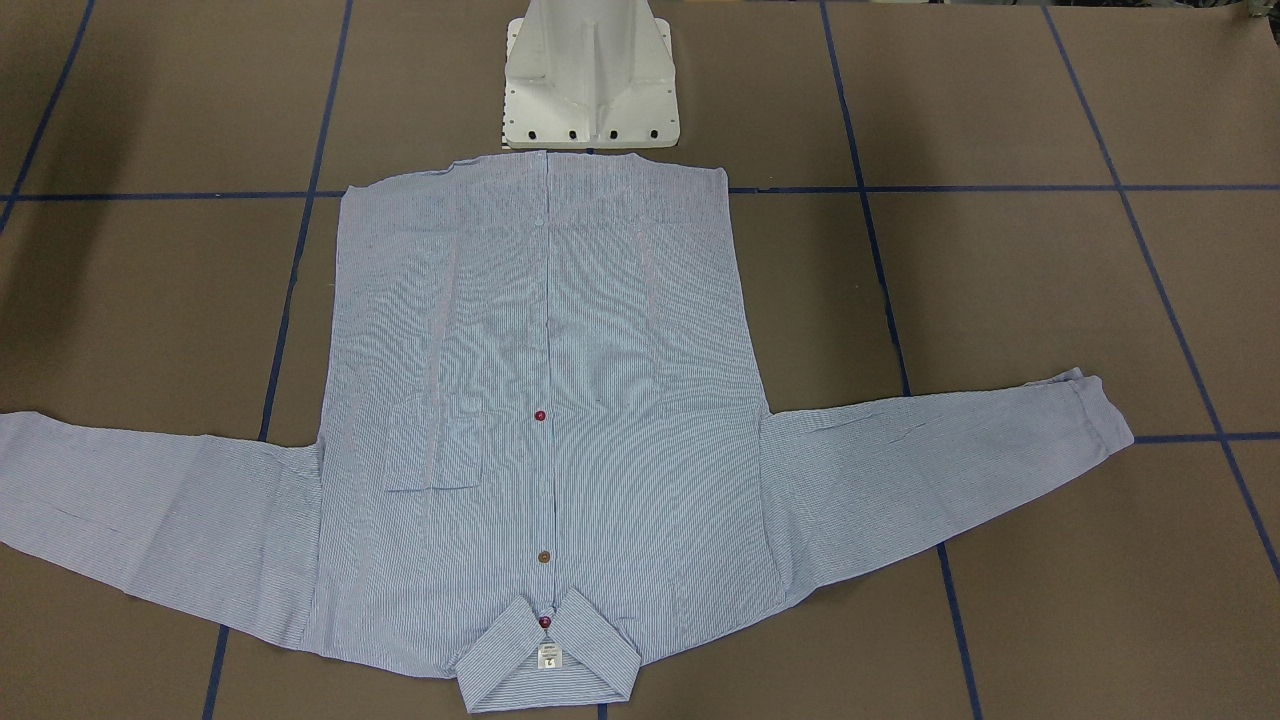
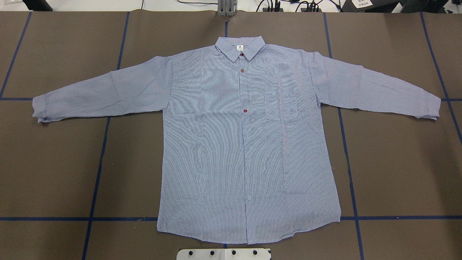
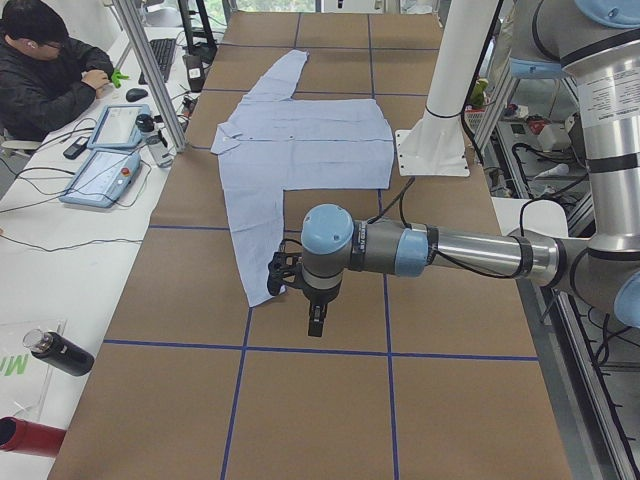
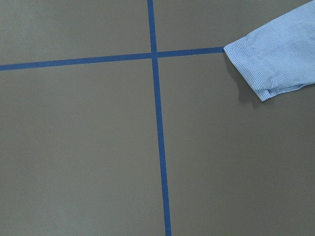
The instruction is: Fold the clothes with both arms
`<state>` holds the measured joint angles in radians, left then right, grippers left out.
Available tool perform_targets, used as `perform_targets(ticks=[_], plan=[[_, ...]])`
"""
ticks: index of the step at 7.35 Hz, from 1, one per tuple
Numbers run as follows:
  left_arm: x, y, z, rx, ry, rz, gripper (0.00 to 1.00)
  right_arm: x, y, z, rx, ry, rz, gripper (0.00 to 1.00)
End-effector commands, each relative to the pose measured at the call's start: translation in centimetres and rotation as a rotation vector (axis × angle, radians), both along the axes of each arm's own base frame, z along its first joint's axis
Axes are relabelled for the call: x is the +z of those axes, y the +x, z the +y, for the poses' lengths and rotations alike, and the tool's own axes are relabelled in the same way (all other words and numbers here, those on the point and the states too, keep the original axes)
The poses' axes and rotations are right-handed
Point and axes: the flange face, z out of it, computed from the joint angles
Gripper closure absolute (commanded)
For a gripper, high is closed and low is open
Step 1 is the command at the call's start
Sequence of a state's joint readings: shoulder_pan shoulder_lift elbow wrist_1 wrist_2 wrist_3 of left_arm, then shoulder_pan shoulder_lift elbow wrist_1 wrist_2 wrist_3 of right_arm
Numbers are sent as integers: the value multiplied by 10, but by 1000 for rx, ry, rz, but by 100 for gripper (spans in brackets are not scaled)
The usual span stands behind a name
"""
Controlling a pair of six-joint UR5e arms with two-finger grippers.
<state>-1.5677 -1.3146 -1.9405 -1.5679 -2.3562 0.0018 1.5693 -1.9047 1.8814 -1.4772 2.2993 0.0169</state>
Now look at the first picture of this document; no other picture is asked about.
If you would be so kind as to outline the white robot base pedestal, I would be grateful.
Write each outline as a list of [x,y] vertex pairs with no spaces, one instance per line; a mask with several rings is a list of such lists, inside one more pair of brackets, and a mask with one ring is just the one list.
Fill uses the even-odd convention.
[[504,149],[669,149],[671,26],[646,1],[532,1],[506,28]]

